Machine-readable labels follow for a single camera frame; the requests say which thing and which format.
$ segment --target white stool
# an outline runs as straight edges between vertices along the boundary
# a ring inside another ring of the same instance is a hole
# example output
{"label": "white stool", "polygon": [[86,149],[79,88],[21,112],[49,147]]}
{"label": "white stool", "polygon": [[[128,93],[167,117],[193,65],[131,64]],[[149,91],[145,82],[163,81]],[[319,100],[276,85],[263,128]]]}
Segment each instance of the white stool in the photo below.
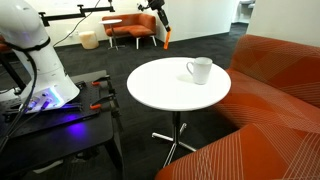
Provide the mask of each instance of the white stool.
{"label": "white stool", "polygon": [[79,37],[84,49],[94,49],[99,46],[99,42],[94,31],[81,32],[79,33]]}

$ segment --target dark carpet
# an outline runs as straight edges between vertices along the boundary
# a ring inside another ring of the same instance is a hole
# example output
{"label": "dark carpet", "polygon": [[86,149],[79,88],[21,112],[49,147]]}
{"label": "dark carpet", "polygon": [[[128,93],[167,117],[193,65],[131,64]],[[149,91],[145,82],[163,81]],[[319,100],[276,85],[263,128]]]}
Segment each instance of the dark carpet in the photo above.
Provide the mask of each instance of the dark carpet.
{"label": "dark carpet", "polygon": [[[81,45],[57,47],[57,54],[70,76],[99,70],[107,70],[111,76],[117,92],[121,122],[124,127],[124,131],[120,133],[124,172],[121,177],[105,149],[99,147],[99,155],[85,162],[75,162],[74,157],[68,157],[58,167],[41,174],[29,172],[23,179],[153,179],[162,168],[171,144],[153,139],[151,134],[158,132],[170,136],[172,113],[152,109],[135,101],[126,86],[129,74],[146,62],[166,57],[209,57],[215,64],[225,69],[230,64],[237,40],[245,34],[246,29],[246,24],[233,24],[229,33],[172,42],[168,50],[163,49],[161,41],[157,41],[158,46],[155,47],[152,38],[142,38],[139,50],[136,49],[133,38],[118,39],[118,44],[126,45],[125,48],[118,51],[108,50],[108,41],[101,41],[100,46],[93,50],[85,50]],[[14,63],[17,60],[15,55],[6,54],[5,56],[22,79],[28,82],[30,78],[24,67],[19,62]],[[0,67],[0,70],[0,89],[16,86],[3,67]],[[188,124],[181,140],[195,148],[201,148],[235,130],[226,119],[208,108],[183,112],[181,120],[182,123]],[[189,153],[185,149],[178,148],[173,160]]]}

